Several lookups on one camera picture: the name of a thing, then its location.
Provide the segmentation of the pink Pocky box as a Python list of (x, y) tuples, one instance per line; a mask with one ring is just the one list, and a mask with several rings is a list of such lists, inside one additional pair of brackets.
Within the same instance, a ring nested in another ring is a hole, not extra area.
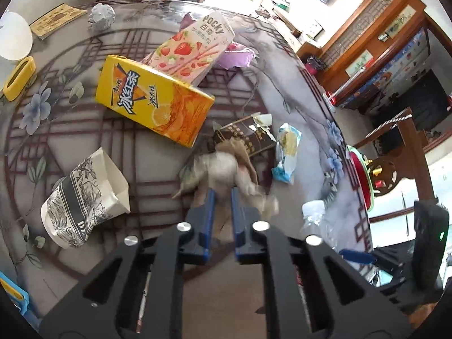
[(233, 39), (234, 31), (227, 18), (216, 11), (183, 28), (141, 62), (197, 86)]

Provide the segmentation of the floral paper cup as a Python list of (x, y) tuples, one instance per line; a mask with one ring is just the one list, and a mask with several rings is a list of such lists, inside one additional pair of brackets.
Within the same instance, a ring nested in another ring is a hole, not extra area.
[(41, 206), (41, 221), (52, 241), (70, 249), (83, 246), (96, 226), (129, 212), (129, 183), (99, 148), (57, 183)]

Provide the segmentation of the clear plastic bottle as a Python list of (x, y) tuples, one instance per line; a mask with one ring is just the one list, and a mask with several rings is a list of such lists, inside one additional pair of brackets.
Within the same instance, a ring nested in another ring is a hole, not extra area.
[(299, 231), (302, 240), (310, 235), (320, 237), (333, 250), (337, 250), (337, 240), (333, 225), (326, 219), (326, 206), (322, 200), (308, 201), (302, 205), (303, 225)]

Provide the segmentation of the red white mop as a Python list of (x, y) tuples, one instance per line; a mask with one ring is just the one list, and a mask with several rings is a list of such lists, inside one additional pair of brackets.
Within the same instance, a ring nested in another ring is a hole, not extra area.
[(326, 91), (322, 93), (322, 97), (331, 112), (336, 112), (335, 102), (337, 96), (341, 94), (349, 85), (351, 85), (362, 73), (367, 69), (366, 65), (362, 65), (342, 86), (335, 92)]

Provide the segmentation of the crumpled grey paper ball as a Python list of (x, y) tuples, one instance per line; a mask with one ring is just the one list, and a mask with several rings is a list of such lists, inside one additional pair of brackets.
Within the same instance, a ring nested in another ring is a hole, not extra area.
[(93, 31), (106, 31), (115, 22), (116, 13), (112, 6), (97, 3), (89, 14), (89, 28)]

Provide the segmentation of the yellow patterned book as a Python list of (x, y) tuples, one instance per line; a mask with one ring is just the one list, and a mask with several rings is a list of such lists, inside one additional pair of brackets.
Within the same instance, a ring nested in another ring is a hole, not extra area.
[(85, 15), (87, 10), (62, 3), (30, 24), (30, 29), (39, 39), (44, 40), (58, 29)]

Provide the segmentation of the yellow rectangular holder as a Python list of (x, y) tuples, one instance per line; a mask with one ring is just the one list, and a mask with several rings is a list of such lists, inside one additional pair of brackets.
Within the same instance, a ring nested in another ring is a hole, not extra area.
[(27, 89), (35, 78), (36, 64), (31, 56), (25, 57), (17, 64), (11, 75), (5, 81), (3, 94), (7, 101), (16, 100)]

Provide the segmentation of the blue plastic tray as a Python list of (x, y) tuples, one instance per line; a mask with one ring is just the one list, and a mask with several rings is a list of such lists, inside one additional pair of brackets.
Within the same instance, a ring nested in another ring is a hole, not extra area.
[(30, 303), (29, 294), (10, 280), (3, 272), (0, 272), (0, 281), (14, 306), (20, 311), (22, 316), (25, 316)]

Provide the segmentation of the carved wooden chair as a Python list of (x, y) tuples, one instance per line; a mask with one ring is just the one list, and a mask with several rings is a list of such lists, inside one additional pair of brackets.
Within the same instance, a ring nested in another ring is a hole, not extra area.
[(382, 197), (394, 191), (401, 180), (411, 179), (416, 183), (419, 201), (437, 203), (438, 198), (434, 195), (424, 154), (427, 138), (424, 131), (416, 130), (410, 108), (404, 109), (394, 118), (379, 125), (363, 140), (351, 145), (350, 149), (359, 150), (393, 129), (397, 129), (402, 144), (386, 155), (369, 160), (364, 166), (369, 191), (372, 192), (373, 197)]

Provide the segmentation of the yellow iced tea carton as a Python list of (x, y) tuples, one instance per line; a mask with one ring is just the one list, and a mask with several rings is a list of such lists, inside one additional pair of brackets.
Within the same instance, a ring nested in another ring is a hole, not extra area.
[(187, 148), (214, 104), (213, 96), (118, 55), (105, 59), (95, 100)]

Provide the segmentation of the blue white snack wrapper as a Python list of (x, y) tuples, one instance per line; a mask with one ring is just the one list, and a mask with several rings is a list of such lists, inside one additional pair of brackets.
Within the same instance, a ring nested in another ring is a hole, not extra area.
[(297, 167), (297, 152), (302, 133), (289, 123), (283, 123), (278, 131), (276, 165), (272, 168), (273, 178), (286, 184), (294, 183)]

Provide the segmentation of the pink plastic wrapper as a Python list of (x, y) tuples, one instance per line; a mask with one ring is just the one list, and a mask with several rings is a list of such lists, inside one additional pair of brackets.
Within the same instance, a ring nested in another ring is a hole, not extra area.
[(171, 38), (171, 52), (180, 65), (177, 74), (193, 78), (214, 65), (226, 70), (249, 66), (254, 52), (234, 37), (229, 21), (220, 12), (210, 12), (197, 21), (185, 15), (179, 32)]

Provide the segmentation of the red green round stool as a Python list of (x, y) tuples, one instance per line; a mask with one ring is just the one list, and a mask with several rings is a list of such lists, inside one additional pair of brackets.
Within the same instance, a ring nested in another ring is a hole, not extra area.
[(374, 206), (374, 189), (372, 186), (371, 178), (368, 173), (368, 168), (364, 159), (364, 156), (354, 147), (348, 145), (347, 149), (350, 154), (350, 159), (355, 167), (358, 181), (362, 189), (363, 198), (366, 205), (366, 210), (370, 211)]

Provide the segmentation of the red trash bin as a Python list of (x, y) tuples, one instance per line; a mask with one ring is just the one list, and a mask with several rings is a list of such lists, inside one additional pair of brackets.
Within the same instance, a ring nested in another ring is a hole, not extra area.
[(326, 70), (327, 68), (325, 63), (314, 55), (310, 55), (309, 57), (307, 57), (305, 67), (307, 71), (313, 76), (317, 75), (319, 72)]

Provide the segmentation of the beige paper bag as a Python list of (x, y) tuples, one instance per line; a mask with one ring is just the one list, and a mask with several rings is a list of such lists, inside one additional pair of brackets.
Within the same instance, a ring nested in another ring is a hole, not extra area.
[(181, 197), (198, 188), (211, 188), (221, 199), (236, 186), (245, 201), (258, 209), (265, 220), (279, 213), (275, 196), (267, 195), (257, 180), (257, 173), (241, 139), (231, 138), (216, 144), (211, 153), (196, 155), (179, 174)]

